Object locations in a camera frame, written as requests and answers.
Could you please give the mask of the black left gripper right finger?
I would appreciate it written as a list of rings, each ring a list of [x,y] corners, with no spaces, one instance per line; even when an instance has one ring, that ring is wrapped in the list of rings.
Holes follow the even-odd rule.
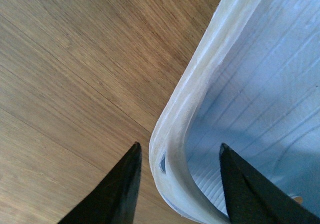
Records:
[[[281,191],[227,144],[220,174],[231,223],[319,223],[320,218]]]

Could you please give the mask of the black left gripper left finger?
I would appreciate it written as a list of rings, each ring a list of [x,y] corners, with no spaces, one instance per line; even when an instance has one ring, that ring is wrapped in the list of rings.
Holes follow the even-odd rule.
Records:
[[[59,223],[133,223],[142,152],[135,142],[95,189]]]

